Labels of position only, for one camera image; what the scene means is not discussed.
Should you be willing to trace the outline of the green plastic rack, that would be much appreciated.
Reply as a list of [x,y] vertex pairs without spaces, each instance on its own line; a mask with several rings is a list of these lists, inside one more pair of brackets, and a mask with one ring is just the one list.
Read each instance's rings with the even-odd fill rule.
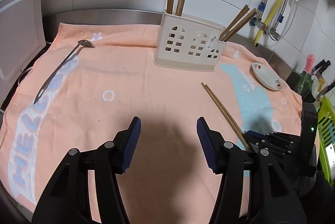
[[327,97],[323,97],[318,110],[320,137],[319,162],[326,180],[334,184],[334,109]]

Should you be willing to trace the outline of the white strawberry saucer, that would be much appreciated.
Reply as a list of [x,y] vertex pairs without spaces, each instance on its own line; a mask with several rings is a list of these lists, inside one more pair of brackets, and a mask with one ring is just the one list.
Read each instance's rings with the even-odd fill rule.
[[256,79],[265,88],[271,91],[279,91],[283,89],[283,82],[281,78],[272,69],[258,62],[254,62],[251,65],[251,69]]

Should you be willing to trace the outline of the green glass bottle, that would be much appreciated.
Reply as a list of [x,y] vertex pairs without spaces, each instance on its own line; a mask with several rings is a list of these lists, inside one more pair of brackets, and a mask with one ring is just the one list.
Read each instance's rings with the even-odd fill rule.
[[311,75],[303,71],[300,75],[297,93],[301,96],[303,102],[314,102],[315,98],[312,95],[312,85],[314,80]]

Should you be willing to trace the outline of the peach printed towel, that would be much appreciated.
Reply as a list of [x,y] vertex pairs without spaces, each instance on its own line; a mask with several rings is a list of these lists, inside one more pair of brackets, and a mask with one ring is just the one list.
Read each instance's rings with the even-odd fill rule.
[[141,119],[141,135],[118,182],[132,223],[207,223],[220,176],[207,166],[196,121],[238,138],[203,88],[244,131],[300,134],[301,97],[263,88],[251,73],[266,61],[227,43],[212,72],[156,66],[156,25],[61,24],[5,110],[1,182],[28,210],[73,147],[94,150]]

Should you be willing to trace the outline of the pink bottle brush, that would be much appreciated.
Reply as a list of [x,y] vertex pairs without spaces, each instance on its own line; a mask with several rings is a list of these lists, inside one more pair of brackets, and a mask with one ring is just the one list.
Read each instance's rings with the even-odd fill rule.
[[314,54],[309,54],[307,56],[306,64],[305,64],[305,68],[304,68],[305,72],[309,75],[312,73],[312,69],[313,69],[313,66],[314,66],[314,61],[315,61]]

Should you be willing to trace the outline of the beige plastic utensil holder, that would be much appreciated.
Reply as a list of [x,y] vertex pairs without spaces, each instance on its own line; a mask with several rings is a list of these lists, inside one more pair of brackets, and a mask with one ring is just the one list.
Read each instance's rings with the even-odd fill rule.
[[154,62],[175,69],[214,71],[226,46],[219,40],[223,29],[212,21],[164,12]]

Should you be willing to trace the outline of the metal gas valve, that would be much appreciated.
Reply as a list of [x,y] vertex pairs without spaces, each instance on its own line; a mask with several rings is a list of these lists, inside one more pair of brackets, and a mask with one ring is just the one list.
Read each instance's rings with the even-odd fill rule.
[[263,31],[265,34],[268,34],[269,32],[269,26],[262,22],[260,18],[254,17],[250,21],[251,26],[256,26],[259,30]]

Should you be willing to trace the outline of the black handled knife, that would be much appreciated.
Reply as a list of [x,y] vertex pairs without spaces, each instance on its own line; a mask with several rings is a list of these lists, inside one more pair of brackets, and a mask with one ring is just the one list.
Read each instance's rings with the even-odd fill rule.
[[313,75],[317,75],[320,74],[322,75],[322,73],[331,65],[330,61],[325,61],[322,60],[321,62],[319,62],[313,69],[312,69],[312,74]]

